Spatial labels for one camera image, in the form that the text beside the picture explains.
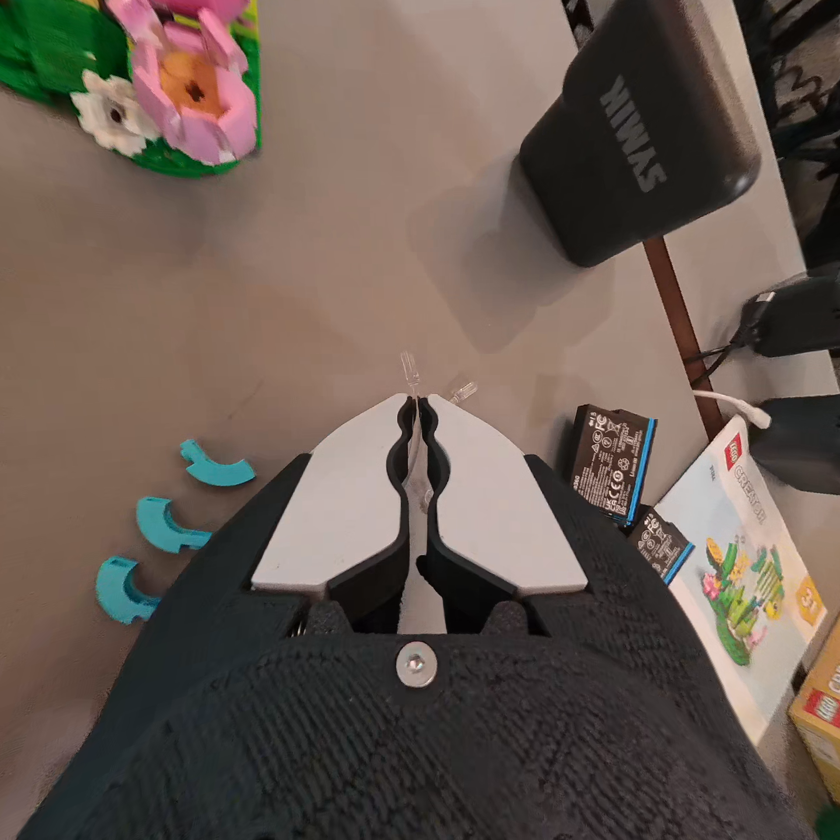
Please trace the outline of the yellow lego box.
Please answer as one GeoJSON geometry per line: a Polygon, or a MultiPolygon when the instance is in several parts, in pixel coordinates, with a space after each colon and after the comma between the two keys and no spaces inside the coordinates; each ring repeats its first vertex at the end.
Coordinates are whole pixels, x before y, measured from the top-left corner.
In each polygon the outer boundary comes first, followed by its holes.
{"type": "Polygon", "coordinates": [[[833,803],[839,805],[839,622],[789,709],[833,803]]]}

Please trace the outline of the lego instruction booklet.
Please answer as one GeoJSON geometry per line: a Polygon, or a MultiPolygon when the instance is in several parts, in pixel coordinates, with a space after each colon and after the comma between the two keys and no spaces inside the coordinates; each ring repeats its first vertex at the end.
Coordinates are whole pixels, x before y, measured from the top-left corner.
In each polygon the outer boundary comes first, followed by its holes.
{"type": "Polygon", "coordinates": [[[759,745],[826,618],[758,464],[733,417],[655,505],[693,545],[667,587],[733,712],[759,745]]]}

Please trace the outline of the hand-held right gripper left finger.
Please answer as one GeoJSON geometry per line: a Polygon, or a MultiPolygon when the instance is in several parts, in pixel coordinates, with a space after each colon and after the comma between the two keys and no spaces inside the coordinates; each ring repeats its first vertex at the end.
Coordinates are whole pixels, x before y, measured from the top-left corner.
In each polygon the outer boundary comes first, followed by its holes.
{"type": "Polygon", "coordinates": [[[404,482],[416,399],[397,393],[308,455],[251,574],[251,590],[336,602],[353,629],[395,634],[411,564],[404,482]]]}

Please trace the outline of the black battery charger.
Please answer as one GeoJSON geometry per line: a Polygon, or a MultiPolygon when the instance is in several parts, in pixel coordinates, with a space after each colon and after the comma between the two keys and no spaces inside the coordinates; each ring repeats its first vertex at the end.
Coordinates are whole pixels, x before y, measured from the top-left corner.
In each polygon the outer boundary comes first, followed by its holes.
{"type": "Polygon", "coordinates": [[[764,358],[837,351],[838,265],[791,278],[748,299],[731,345],[764,358]]]}
{"type": "Polygon", "coordinates": [[[839,494],[839,394],[775,398],[759,405],[770,416],[749,432],[752,458],[789,487],[839,494]]]}

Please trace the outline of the lego flower model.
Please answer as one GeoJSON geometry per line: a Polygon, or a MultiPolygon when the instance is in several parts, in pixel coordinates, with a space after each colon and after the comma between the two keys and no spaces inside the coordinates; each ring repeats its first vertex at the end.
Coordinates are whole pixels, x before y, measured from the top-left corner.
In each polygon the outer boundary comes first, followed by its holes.
{"type": "Polygon", "coordinates": [[[261,146],[258,3],[2,1],[1,81],[146,170],[221,174],[261,146]]]}

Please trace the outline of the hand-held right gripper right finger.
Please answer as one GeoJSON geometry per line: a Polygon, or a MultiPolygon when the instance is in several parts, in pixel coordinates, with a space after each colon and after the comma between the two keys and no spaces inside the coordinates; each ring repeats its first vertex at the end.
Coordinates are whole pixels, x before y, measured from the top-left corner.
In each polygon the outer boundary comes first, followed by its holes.
{"type": "Polygon", "coordinates": [[[453,631],[481,629],[502,602],[584,592],[585,571],[520,448],[440,395],[421,399],[419,417],[432,497],[417,564],[453,631]]]}

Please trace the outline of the cluster of teal curved bricks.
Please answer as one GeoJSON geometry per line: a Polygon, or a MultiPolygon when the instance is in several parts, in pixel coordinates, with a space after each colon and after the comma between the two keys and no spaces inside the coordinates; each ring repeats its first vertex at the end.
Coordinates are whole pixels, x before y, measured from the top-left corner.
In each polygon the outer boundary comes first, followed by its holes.
{"type": "MultiPolygon", "coordinates": [[[[181,443],[180,455],[186,462],[186,473],[207,487],[241,487],[257,477],[247,460],[218,462],[193,438],[181,443]]],[[[200,550],[213,536],[210,531],[186,528],[178,523],[172,515],[172,500],[168,498],[142,497],[135,506],[135,522],[143,539],[165,553],[200,550]]],[[[161,602],[159,597],[141,591],[135,583],[137,566],[135,560],[114,555],[98,570],[97,603],[106,616],[122,625],[148,621],[161,602]]]]}

